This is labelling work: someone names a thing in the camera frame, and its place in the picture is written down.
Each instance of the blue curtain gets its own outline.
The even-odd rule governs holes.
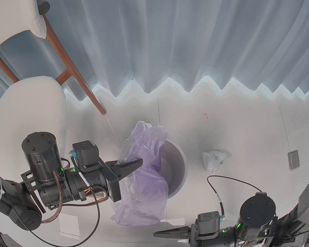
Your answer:
[[[114,96],[133,78],[150,93],[167,77],[191,91],[205,75],[249,89],[309,91],[309,0],[47,0],[46,14],[88,85]],[[65,66],[25,31],[0,45],[20,78],[56,78]],[[0,70],[0,97],[11,81]],[[64,85],[85,94],[70,78]]]

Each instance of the plastic bag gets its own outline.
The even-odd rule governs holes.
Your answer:
[[[111,217],[117,224],[151,225],[160,222],[163,217],[168,185],[158,172],[166,138],[164,127],[139,121],[124,141],[117,163],[143,159],[143,165],[119,182],[122,199],[112,203],[115,214]]]
[[[210,151],[201,153],[205,168],[209,174],[214,174],[220,165],[226,160],[227,155],[220,151]]]

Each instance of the curtain fold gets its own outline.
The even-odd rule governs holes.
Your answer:
[[[309,0],[47,0],[54,31],[88,85],[118,96],[131,79],[146,93],[168,77],[189,92],[205,75],[255,90],[309,91]],[[19,77],[65,70],[30,31],[0,45]],[[11,84],[0,70],[0,97]],[[70,78],[65,87],[85,98]]]

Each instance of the white cushion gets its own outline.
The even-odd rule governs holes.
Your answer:
[[[0,0],[0,44],[25,30],[46,37],[46,23],[39,15],[37,0]]]
[[[64,156],[66,140],[66,97],[52,77],[39,76],[11,85],[0,99],[0,176],[21,182],[29,165],[22,141],[33,132],[55,135]]]

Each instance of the trash bag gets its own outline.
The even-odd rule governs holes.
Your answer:
[[[220,165],[226,160],[227,155],[220,151],[210,151],[201,153],[205,168],[209,174],[214,174]]]
[[[111,217],[117,224],[151,225],[163,217],[168,185],[158,172],[166,138],[164,127],[139,121],[124,141],[117,164],[143,159],[143,165],[119,182],[122,199],[112,203],[115,214]]]

